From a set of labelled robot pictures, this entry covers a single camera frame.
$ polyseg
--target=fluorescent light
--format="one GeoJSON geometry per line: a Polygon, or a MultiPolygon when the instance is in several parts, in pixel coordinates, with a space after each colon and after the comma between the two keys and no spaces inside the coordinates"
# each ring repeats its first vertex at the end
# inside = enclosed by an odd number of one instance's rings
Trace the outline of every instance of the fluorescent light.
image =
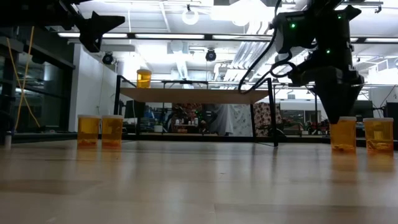
{"type": "MultiPolygon", "coordinates": [[[[77,32],[61,32],[58,33],[60,37],[66,37],[66,38],[79,38],[80,33],[77,32]]],[[[127,38],[127,34],[104,34],[102,36],[103,38],[127,38]]]]}
{"type": "Polygon", "coordinates": [[[138,39],[204,39],[203,34],[136,34],[138,39]]]}
{"type": "Polygon", "coordinates": [[[215,40],[258,40],[270,41],[270,36],[265,35],[213,35],[215,40]]]}
{"type": "Polygon", "coordinates": [[[103,38],[127,38],[127,34],[104,34],[103,38]]]}
{"type": "Polygon", "coordinates": [[[118,4],[132,4],[132,3],[142,3],[142,4],[158,4],[159,2],[164,2],[165,4],[178,4],[178,5],[197,5],[201,4],[200,1],[180,1],[180,0],[168,0],[168,1],[151,1],[151,0],[97,0],[103,3],[118,3],[118,4]]]}
{"type": "Polygon", "coordinates": [[[398,43],[398,38],[366,38],[365,42],[398,43]]]}
{"type": "Polygon", "coordinates": [[[68,38],[78,38],[80,36],[80,33],[58,33],[58,36],[60,37],[68,37],[68,38]]]}

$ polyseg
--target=security camera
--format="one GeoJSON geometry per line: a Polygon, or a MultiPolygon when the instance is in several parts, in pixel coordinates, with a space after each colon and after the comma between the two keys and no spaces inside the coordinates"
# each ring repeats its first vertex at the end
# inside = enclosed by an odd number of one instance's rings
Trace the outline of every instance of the security camera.
{"type": "Polygon", "coordinates": [[[116,62],[116,59],[112,56],[112,52],[106,52],[102,58],[102,62],[105,65],[113,65],[116,62]]]}
{"type": "Polygon", "coordinates": [[[206,61],[214,62],[217,58],[216,52],[214,49],[208,49],[206,54],[206,61]]]}

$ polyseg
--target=black metal frame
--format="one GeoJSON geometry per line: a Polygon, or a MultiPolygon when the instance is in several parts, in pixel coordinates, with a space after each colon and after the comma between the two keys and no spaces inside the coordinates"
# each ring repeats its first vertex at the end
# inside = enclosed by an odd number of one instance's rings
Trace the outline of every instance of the black metal frame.
{"type": "MultiPolygon", "coordinates": [[[[122,75],[118,75],[116,77],[116,94],[115,94],[115,101],[114,101],[114,109],[113,109],[113,114],[118,115],[119,114],[119,100],[120,100],[120,87],[121,87],[121,81],[128,82],[134,87],[135,84],[127,80],[125,77],[122,75]]],[[[273,87],[272,87],[272,79],[267,78],[267,84],[268,84],[268,92],[269,92],[269,106],[270,106],[270,111],[271,111],[271,128],[272,128],[272,142],[274,143],[274,147],[278,146],[278,131],[276,128],[276,111],[275,111],[275,101],[274,101],[274,92],[273,92],[273,87]]],[[[194,84],[194,83],[201,83],[204,85],[207,85],[208,88],[208,82],[205,81],[190,81],[190,80],[177,80],[177,81],[162,81],[163,87],[165,88],[166,83],[179,83],[179,84],[194,84]]],[[[137,124],[136,124],[136,135],[131,136],[131,135],[123,135],[122,138],[124,140],[165,140],[168,139],[168,141],[231,141],[232,138],[234,142],[258,142],[258,140],[262,139],[262,141],[269,141],[270,138],[258,138],[256,136],[256,125],[254,123],[254,107],[253,104],[250,104],[250,112],[251,112],[251,122],[252,122],[252,133],[253,137],[247,138],[247,137],[223,137],[223,136],[165,136],[165,135],[141,135],[140,134],[140,117],[137,118],[137,124]]]]}

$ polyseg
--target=wall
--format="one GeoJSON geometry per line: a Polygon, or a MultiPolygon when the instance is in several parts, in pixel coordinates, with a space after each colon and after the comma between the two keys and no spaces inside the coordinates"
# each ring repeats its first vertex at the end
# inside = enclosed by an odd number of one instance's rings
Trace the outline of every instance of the wall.
{"type": "Polygon", "coordinates": [[[113,114],[116,73],[75,45],[69,131],[77,131],[77,115],[113,114]]]}

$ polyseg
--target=ceiling light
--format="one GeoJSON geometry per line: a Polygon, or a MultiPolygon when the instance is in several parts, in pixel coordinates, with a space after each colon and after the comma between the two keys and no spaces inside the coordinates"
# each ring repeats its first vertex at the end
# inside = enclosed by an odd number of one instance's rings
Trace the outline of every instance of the ceiling light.
{"type": "Polygon", "coordinates": [[[79,38],[80,33],[58,33],[58,36],[60,37],[68,37],[68,38],[79,38]]]}
{"type": "Polygon", "coordinates": [[[181,19],[182,19],[182,21],[184,21],[184,23],[186,23],[188,25],[194,25],[199,21],[199,13],[198,13],[198,11],[194,11],[194,10],[188,11],[188,9],[185,9],[181,15],[181,19]],[[190,19],[187,17],[188,12],[193,12],[193,17],[190,19]]]}
{"type": "Polygon", "coordinates": [[[251,40],[270,41],[272,37],[266,35],[213,35],[215,40],[251,40]]]}
{"type": "Polygon", "coordinates": [[[365,42],[398,43],[398,38],[367,38],[365,42]]]}
{"type": "Polygon", "coordinates": [[[103,38],[127,38],[127,34],[104,34],[103,38]]]}
{"type": "Polygon", "coordinates": [[[204,39],[203,34],[136,34],[138,39],[204,39]]]}
{"type": "MultiPolygon", "coordinates": [[[[60,37],[66,38],[79,38],[80,33],[77,32],[60,32],[58,33],[60,37]]],[[[127,38],[127,34],[104,34],[103,38],[127,38]]]]}
{"type": "Polygon", "coordinates": [[[198,4],[201,5],[200,1],[180,1],[180,0],[168,0],[168,1],[158,1],[158,0],[97,0],[103,3],[125,3],[125,4],[132,4],[132,3],[142,3],[142,4],[157,4],[159,2],[164,2],[165,4],[177,4],[177,5],[185,5],[185,4],[198,4]]]}

